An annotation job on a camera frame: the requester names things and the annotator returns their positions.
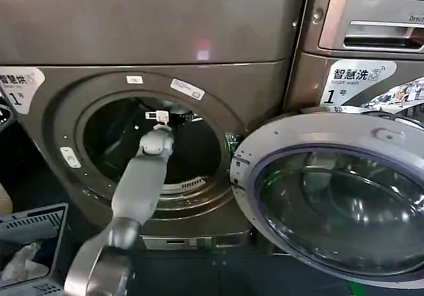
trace screw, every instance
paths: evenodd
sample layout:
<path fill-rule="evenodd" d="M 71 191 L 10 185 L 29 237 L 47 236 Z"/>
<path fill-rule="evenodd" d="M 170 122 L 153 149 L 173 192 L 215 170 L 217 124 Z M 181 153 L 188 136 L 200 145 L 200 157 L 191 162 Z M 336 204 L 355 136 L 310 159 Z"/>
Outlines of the screw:
<path fill-rule="evenodd" d="M 316 11 L 314 11 L 312 17 L 313 23 L 318 23 L 324 17 L 324 10 L 322 10 L 322 8 L 318 8 Z"/>

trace laundry basket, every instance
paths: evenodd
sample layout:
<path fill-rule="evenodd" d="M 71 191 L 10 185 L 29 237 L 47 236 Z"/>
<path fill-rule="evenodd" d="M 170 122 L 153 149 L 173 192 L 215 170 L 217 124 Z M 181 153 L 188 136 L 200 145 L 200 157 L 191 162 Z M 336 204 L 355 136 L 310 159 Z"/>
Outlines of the laundry basket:
<path fill-rule="evenodd" d="M 27 245 L 48 245 L 49 272 L 46 276 L 0 288 L 0 296 L 63 295 L 63 286 L 74 253 L 66 215 L 67 204 L 14 213 L 0 218 L 0 240 Z"/>

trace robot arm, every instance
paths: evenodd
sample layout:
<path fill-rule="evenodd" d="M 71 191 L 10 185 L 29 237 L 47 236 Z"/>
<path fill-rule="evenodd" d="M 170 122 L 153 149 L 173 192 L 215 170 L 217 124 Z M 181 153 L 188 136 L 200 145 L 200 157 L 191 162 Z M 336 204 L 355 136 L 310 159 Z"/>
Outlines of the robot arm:
<path fill-rule="evenodd" d="M 132 276 L 127 254 L 159 202 L 173 143 L 171 129 L 164 125 L 141 138 L 113 196 L 113 219 L 78 251 L 66 278 L 66 295 L 127 294 Z"/>

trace white cloth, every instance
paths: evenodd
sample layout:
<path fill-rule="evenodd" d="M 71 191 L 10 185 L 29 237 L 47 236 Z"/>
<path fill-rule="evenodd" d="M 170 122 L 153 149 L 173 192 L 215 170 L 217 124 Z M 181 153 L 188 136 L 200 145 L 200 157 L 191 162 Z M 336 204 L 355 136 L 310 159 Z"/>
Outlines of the white cloth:
<path fill-rule="evenodd" d="M 18 251 L 1 272 L 0 287 L 47 275 L 48 268 L 46 266 L 32 261 L 39 250 L 40 246 L 32 243 Z"/>

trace lg washing machine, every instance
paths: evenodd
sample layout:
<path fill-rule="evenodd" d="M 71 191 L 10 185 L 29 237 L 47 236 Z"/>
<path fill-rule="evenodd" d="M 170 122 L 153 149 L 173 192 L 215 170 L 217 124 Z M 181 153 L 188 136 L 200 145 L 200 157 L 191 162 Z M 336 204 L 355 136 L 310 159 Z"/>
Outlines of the lg washing machine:
<path fill-rule="evenodd" d="M 240 244 L 246 217 L 318 270 L 422 288 L 424 130 L 402 115 L 421 112 L 423 1 L 0 0 L 0 84 L 98 225 L 166 111 L 148 247 Z"/>
<path fill-rule="evenodd" d="M 251 223 L 351 281 L 424 288 L 423 13 L 423 0 L 307 0 L 287 113 L 233 156 Z M 300 110 L 318 105 L 331 112 Z"/>
<path fill-rule="evenodd" d="M 105 226 L 140 137 L 176 134 L 148 249 L 243 245 L 239 142 L 279 113 L 303 0 L 0 0 L 0 82 L 87 219 Z"/>

